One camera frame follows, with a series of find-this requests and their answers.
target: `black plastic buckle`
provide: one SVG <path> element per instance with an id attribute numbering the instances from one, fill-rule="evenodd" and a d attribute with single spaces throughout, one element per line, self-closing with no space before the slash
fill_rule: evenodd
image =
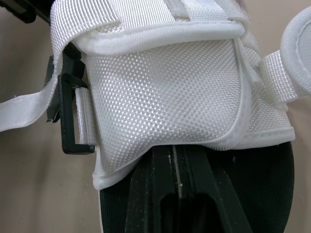
<path id="1" fill-rule="evenodd" d="M 91 154 L 95 151 L 94 145 L 76 144 L 74 137 L 72 99 L 74 90 L 87 85 L 76 76 L 65 73 L 58 77 L 59 110 L 62 130 L 62 144 L 65 154 Z"/>
<path id="2" fill-rule="evenodd" d="M 80 59 L 81 59 L 81 54 L 78 51 L 78 49 L 72 43 L 69 43 L 65 47 L 64 52 L 63 52 L 62 74 L 68 73 L 68 74 L 72 74 L 75 77 L 78 77 L 79 79 L 82 79 L 84 75 L 85 64 Z M 44 85 L 46 85 L 51 80 L 53 71 L 54 71 L 54 64 L 53 64 L 53 57 L 51 56 L 49 59 L 49 64 L 47 68 L 47 74 L 46 74 Z M 60 116 L 59 116 L 58 84 L 56 86 L 56 90 L 51 100 L 51 103 L 47 109 L 47 117 L 48 117 L 48 122 L 50 123 L 56 123 L 59 120 Z"/>

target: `white nylon strap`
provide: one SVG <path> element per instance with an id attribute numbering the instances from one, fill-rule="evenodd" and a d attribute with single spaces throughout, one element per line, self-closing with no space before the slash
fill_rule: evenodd
<path id="1" fill-rule="evenodd" d="M 259 65 L 264 86 L 268 89 L 273 103 L 282 105 L 304 97 L 304 92 L 286 74 L 280 51 L 266 56 Z"/>
<path id="2" fill-rule="evenodd" d="M 54 73 L 38 93 L 19 96 L 0 104 L 0 132 L 28 126 L 48 108 L 62 70 L 62 51 L 76 36 L 107 23 L 119 21 L 106 0 L 57 0 L 51 9 Z"/>
<path id="3" fill-rule="evenodd" d="M 192 21 L 226 21 L 224 10 L 214 0 L 182 0 Z"/>
<path id="4" fill-rule="evenodd" d="M 96 121 L 91 92 L 80 87 L 76 91 L 80 144 L 97 145 Z"/>
<path id="5" fill-rule="evenodd" d="M 163 0 L 112 0 L 125 29 L 175 22 Z"/>

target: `white fabric pad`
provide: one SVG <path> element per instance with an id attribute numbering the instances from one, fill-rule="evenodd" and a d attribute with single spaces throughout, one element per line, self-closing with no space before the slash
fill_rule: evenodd
<path id="1" fill-rule="evenodd" d="M 247 16 L 231 0 L 56 0 L 52 80 L 0 105 L 0 131 L 45 111 L 72 41 L 90 89 L 76 90 L 80 141 L 96 145 L 97 189 L 109 187 L 152 146 L 215 150 L 294 139 L 285 103 L 311 95 L 311 8 L 293 19 L 280 52 L 260 59 Z"/>

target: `beige surface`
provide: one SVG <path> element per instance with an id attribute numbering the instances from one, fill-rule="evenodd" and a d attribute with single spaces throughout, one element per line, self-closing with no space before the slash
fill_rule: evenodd
<path id="1" fill-rule="evenodd" d="M 287 23 L 310 0 L 246 0 L 262 55 L 279 48 Z M 0 102 L 39 91 L 51 54 L 49 27 L 25 25 L 0 9 Z M 295 192 L 287 233 L 310 233 L 311 99 L 290 104 Z M 99 233 L 94 155 L 64 155 L 59 124 L 0 133 L 0 232 Z"/>

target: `white padded cushion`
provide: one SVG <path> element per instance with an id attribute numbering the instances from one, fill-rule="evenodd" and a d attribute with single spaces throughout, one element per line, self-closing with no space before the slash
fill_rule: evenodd
<path id="1" fill-rule="evenodd" d="M 234 148 L 248 127 L 250 87 L 241 78 L 232 40 L 88 55 L 86 66 L 104 176 L 155 145 Z M 96 188 L 107 185 L 103 174 L 94 179 Z"/>

